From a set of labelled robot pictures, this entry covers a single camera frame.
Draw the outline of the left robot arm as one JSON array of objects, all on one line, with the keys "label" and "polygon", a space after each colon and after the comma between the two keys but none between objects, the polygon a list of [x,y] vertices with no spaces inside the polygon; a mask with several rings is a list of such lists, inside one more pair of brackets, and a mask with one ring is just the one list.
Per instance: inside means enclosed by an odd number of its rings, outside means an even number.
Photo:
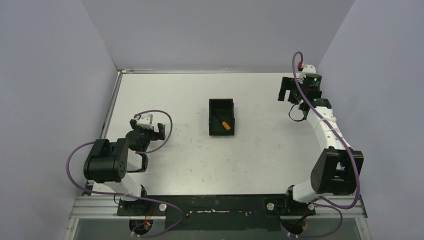
[{"label": "left robot arm", "polygon": [[147,192],[128,173],[145,172],[149,163],[146,152],[150,143],[166,139],[166,126],[158,123],[155,131],[152,122],[153,116],[147,114],[129,121],[131,130],[124,138],[113,142],[106,138],[97,139],[83,167],[87,180],[104,184],[115,193],[122,193],[121,200],[129,201],[129,210],[137,216],[148,210],[149,202],[145,199]]}]

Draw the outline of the orange black screwdriver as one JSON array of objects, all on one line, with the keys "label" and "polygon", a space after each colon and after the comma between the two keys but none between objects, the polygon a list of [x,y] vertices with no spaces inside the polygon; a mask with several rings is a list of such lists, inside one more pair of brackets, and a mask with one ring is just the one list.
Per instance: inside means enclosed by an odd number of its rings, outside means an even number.
[{"label": "orange black screwdriver", "polygon": [[215,112],[214,115],[225,130],[229,131],[232,129],[231,125],[221,116],[219,112]]}]

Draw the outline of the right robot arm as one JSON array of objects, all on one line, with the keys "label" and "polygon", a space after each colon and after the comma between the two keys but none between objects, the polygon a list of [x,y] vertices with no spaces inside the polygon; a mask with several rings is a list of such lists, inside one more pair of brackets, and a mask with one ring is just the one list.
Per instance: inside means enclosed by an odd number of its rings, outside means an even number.
[{"label": "right robot arm", "polygon": [[303,183],[287,189],[282,209],[295,214],[302,203],[311,203],[325,195],[350,195],[357,189],[359,174],[364,162],[363,153],[354,150],[344,139],[333,113],[330,101],[322,97],[322,76],[306,73],[300,80],[283,77],[279,101],[288,100],[303,113],[302,120],[313,128],[322,152]]}]

